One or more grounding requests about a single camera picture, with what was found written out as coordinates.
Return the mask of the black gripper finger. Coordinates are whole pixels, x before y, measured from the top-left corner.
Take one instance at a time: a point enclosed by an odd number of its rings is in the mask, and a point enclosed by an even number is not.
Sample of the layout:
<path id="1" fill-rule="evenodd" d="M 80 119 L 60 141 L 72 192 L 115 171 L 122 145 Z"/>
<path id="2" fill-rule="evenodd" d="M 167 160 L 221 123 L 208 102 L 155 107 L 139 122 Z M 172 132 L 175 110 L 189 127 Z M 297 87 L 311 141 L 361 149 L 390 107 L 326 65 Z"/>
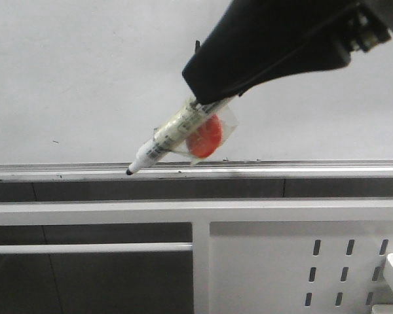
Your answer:
<path id="1" fill-rule="evenodd" d="M 182 75 L 201 104 L 350 63 L 337 37 L 352 1 L 231 1 Z"/>

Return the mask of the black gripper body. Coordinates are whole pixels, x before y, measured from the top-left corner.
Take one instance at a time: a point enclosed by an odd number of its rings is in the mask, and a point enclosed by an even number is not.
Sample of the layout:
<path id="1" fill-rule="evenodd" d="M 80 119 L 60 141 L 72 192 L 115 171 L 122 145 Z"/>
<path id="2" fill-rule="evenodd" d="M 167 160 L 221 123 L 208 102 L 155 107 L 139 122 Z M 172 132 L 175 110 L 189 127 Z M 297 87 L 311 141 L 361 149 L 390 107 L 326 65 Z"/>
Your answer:
<path id="1" fill-rule="evenodd" d="M 388 27 L 363 1 L 350 1 L 337 20 L 337 39 L 347 52 L 369 52 L 388 42 L 391 36 Z"/>

